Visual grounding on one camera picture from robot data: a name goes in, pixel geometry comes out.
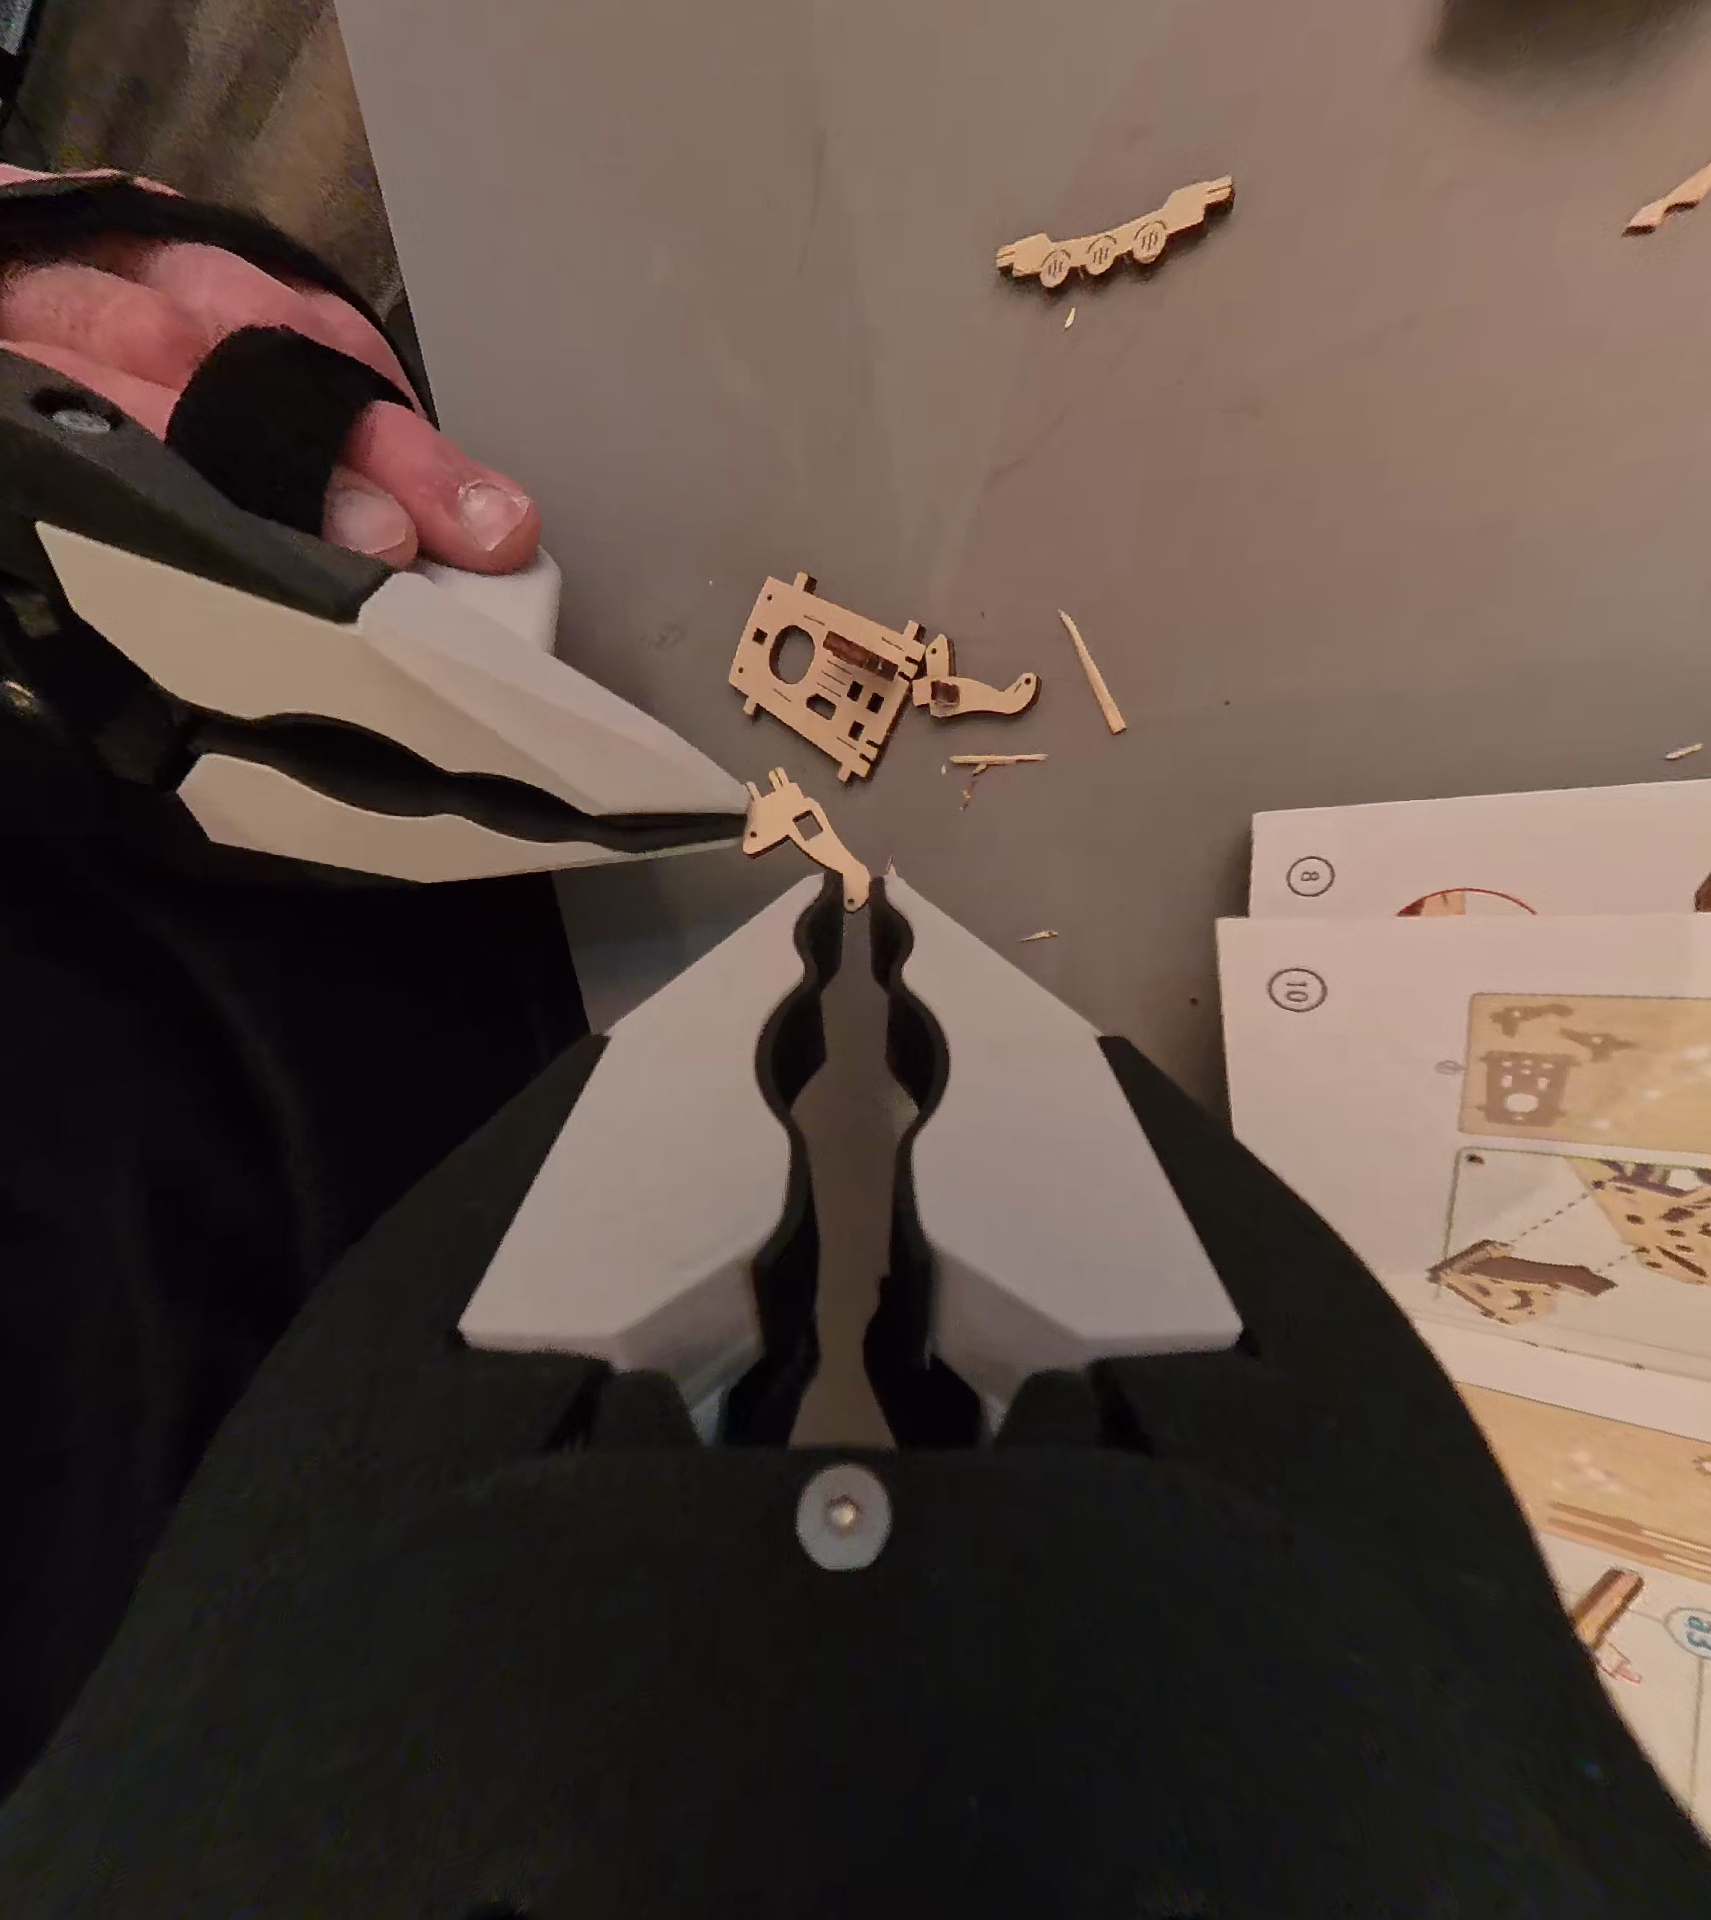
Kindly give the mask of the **instruction booklet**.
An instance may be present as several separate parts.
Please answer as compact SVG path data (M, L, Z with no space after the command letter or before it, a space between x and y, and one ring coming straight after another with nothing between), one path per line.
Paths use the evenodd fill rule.
M1260 812L1234 1132L1412 1317L1711 1843L1711 779Z

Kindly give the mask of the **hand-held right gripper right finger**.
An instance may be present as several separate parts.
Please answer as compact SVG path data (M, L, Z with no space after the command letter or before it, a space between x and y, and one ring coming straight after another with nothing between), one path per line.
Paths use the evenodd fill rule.
M904 1449L974 1449L1034 1377L1234 1351L1244 1321L1100 1033L898 877L868 905L910 1102L868 1383Z

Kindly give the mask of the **person's black clothing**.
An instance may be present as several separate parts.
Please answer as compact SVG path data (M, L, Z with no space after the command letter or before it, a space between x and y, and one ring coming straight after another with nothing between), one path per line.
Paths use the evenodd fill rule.
M551 877L299 874L0 711L0 1803L313 1290L585 1030Z

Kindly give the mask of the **wooden plate with holes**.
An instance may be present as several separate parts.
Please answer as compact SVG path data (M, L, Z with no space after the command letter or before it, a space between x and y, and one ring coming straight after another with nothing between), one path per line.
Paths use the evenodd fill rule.
M770 714L828 757L844 785L868 780L928 659L916 622L890 630L820 596L812 575L766 581L728 685L750 719Z

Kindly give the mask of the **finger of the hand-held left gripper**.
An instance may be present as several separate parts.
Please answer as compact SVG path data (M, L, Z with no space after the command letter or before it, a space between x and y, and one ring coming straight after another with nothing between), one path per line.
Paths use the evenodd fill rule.
M209 755L179 797L219 846L317 869L413 885L557 874L738 848L742 815L672 819L613 844L615 822L547 828L539 837L485 827L457 812L395 815L331 797L263 762Z
M337 621L51 522L37 534L75 612L195 709L341 723L597 822L746 816L742 780L559 659L565 575L545 548L505 576L393 572Z

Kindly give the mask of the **curved wooden part with circles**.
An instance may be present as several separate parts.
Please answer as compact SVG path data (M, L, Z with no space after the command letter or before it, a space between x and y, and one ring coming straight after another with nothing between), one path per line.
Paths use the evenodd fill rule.
M1106 278L1118 266L1148 273L1172 249L1204 232L1214 219L1226 217L1234 202L1236 180L1230 177L1192 182L1170 193L1152 210L1098 232L1072 239L1036 232L1018 239L996 253L994 266L1000 277L1032 281L1050 294L1074 278Z

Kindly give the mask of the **person's left hand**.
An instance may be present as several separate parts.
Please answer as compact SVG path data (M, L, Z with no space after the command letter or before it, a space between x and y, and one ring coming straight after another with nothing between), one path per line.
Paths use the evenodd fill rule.
M0 347L159 436L207 357L249 326L293 328L407 394L353 426L323 496L325 540L403 569L429 560L503 576L533 565L541 517L529 493L427 420L403 361L347 300L205 244L119 239L0 271Z

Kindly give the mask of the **long wooden splinter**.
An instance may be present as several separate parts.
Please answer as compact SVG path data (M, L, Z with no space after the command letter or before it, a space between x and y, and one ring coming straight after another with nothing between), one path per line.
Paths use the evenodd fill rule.
M1074 621L1074 617L1072 617L1070 612L1066 612L1064 608L1060 608L1058 617L1060 617L1060 625L1062 625L1062 629L1064 629L1064 633L1066 633L1066 637L1068 637L1068 640L1070 640L1070 644L1072 644L1072 649L1074 649L1074 653L1076 653L1076 659L1078 659L1078 663L1080 663L1080 666L1082 666L1082 673L1084 673L1084 679L1086 679L1088 688L1090 688L1090 692L1092 692L1092 699L1094 699L1096 706L1098 706L1100 712L1102 712L1102 719L1104 719L1104 725L1106 725L1108 733L1110 733L1112 737L1122 737L1122 734L1126 734L1126 733L1128 733L1126 717L1122 714L1122 709L1120 709L1120 704L1116 703L1116 699L1114 699L1114 695L1112 695L1112 690L1110 690L1110 686L1108 686L1108 680L1106 680L1106 677L1104 677L1104 671L1102 671L1100 663L1094 659L1094 655L1092 655L1092 650L1090 650L1090 647L1088 647L1088 643L1086 643L1086 638L1084 638L1084 634L1082 634L1080 625L1078 625L1078 622Z

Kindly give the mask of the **person's camouflage garment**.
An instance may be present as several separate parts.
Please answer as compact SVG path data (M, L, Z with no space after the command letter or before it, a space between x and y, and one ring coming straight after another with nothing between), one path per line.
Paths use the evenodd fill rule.
M51 4L5 157L259 215L383 324L407 303L335 4Z

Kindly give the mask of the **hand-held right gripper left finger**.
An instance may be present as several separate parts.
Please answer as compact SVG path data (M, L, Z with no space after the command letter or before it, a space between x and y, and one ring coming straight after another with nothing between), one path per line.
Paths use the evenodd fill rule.
M463 1311L471 1349L660 1377L702 1441L724 1437L776 1352L756 1263L812 1208L778 1020L820 1024L844 900L838 877L796 883L599 1039Z

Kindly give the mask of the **hooked wooden model part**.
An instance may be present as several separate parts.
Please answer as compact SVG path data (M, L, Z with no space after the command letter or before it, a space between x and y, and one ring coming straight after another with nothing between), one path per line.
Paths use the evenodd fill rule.
M830 824L820 802L810 798L784 770L774 768L766 785L746 782L748 806L742 853L762 858L784 846L806 855L822 872L838 879L842 907L856 915L868 907L872 874Z

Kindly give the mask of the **small curved wooden part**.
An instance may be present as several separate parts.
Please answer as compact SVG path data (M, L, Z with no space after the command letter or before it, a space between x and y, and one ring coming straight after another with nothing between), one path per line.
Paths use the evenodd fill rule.
M952 640L936 634L924 649L912 685L912 706L944 723L974 717L1014 719L1032 709L1038 695L1040 679L1034 673L1002 686L958 673Z

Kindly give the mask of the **forked wooden chip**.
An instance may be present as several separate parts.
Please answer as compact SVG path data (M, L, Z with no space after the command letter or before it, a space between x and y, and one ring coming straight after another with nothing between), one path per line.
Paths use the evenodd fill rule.
M1674 186L1664 196L1650 201L1638 208L1624 226L1624 236L1650 236L1658 232L1668 221L1698 210L1704 201L1711 195L1711 158L1692 172L1686 180Z

